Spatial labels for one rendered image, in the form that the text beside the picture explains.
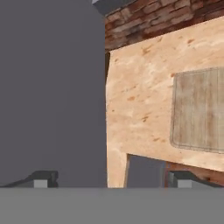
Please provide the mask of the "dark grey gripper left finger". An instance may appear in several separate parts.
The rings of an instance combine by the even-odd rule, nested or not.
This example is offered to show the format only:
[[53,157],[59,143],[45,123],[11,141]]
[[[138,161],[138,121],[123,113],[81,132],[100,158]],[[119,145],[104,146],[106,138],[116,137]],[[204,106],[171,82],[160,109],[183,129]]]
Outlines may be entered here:
[[0,188],[57,188],[59,173],[57,171],[34,171],[26,178],[0,185]]

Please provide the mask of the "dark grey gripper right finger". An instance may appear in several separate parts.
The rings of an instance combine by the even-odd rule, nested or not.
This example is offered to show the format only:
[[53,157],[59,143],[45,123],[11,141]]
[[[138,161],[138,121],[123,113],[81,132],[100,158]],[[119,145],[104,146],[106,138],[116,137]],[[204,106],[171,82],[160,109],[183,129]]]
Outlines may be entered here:
[[198,178],[190,171],[169,171],[167,185],[171,188],[223,188],[223,185]]

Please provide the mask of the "grey base cabinet door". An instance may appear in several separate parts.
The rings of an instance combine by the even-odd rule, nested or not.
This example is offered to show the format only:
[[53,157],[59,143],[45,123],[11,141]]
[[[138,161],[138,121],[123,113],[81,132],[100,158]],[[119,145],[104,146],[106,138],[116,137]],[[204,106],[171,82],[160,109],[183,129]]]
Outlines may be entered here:
[[165,161],[131,155],[128,188],[160,188],[165,185]]

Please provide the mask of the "tall grey cabinet panel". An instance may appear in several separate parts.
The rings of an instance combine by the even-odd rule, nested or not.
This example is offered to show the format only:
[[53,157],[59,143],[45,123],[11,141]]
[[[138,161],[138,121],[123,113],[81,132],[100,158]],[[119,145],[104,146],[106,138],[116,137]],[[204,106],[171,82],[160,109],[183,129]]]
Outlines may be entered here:
[[88,0],[0,0],[0,184],[106,186],[102,27]]

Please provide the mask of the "grey wall cabinet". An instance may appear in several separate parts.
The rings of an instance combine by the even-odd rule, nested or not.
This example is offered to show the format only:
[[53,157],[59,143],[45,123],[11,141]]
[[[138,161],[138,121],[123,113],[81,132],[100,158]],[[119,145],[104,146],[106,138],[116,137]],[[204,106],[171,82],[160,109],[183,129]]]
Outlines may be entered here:
[[132,4],[136,0],[92,0],[92,5],[103,15],[115,11],[123,6]]

